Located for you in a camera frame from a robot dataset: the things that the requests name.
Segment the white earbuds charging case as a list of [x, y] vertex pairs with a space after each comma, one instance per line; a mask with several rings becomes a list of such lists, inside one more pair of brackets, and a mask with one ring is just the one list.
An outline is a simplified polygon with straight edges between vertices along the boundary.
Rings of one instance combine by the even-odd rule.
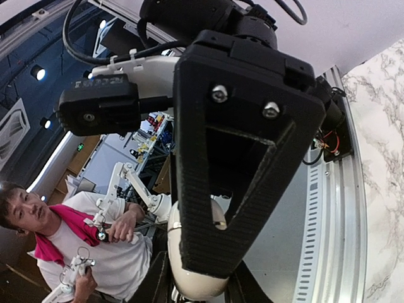
[[230, 263], [220, 256], [227, 222], [222, 207], [204, 199], [195, 209], [174, 203], [169, 213], [168, 253], [175, 289], [186, 301], [209, 301], [224, 293]]

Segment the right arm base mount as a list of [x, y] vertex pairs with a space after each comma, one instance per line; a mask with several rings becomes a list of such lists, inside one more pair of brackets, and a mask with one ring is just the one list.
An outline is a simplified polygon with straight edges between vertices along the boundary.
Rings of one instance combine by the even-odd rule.
[[318, 155], [310, 161], [303, 160], [302, 163], [310, 166], [321, 159], [326, 163], [335, 162], [353, 154], [347, 108], [344, 105], [344, 98], [347, 96], [345, 91], [330, 85], [324, 76], [318, 76], [316, 86], [309, 93], [323, 101], [326, 116], [310, 147], [310, 150], [318, 149]]

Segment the person in white shirt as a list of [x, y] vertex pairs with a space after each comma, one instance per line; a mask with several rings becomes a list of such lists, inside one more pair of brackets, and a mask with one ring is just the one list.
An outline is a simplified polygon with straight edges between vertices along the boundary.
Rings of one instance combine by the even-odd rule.
[[60, 302], [87, 302], [94, 291], [129, 301], [140, 287], [152, 262], [152, 240], [135, 232], [145, 218], [136, 203], [114, 202], [105, 214], [107, 240], [97, 239], [97, 228], [87, 225], [99, 211], [103, 195], [82, 191], [58, 205], [15, 183], [1, 183], [1, 226], [20, 234], [34, 233], [37, 266], [51, 289], [79, 249], [90, 254], [95, 266], [78, 275], [72, 294]]

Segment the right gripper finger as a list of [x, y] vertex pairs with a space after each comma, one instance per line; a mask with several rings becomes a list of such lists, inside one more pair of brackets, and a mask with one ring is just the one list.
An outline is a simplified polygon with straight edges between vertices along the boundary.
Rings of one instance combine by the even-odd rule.
[[306, 154], [325, 116], [312, 66], [203, 30], [175, 65], [177, 196], [214, 199], [227, 228], [220, 256], [232, 274]]

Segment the aluminium front rail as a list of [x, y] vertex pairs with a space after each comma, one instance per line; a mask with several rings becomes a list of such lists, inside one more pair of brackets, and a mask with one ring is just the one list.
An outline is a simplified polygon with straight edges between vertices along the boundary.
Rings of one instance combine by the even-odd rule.
[[246, 255], [244, 302], [361, 302], [367, 214], [359, 141], [342, 99], [351, 152], [302, 165]]

